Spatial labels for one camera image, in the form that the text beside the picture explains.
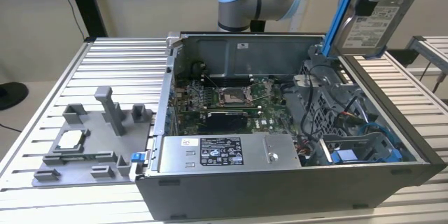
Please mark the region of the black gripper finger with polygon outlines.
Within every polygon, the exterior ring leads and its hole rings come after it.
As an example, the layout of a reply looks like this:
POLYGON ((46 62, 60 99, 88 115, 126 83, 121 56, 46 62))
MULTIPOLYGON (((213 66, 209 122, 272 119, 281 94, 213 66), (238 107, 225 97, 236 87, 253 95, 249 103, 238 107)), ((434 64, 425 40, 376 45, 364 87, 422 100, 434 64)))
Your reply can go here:
POLYGON ((378 0, 358 0, 356 4, 356 15, 370 16, 378 0))

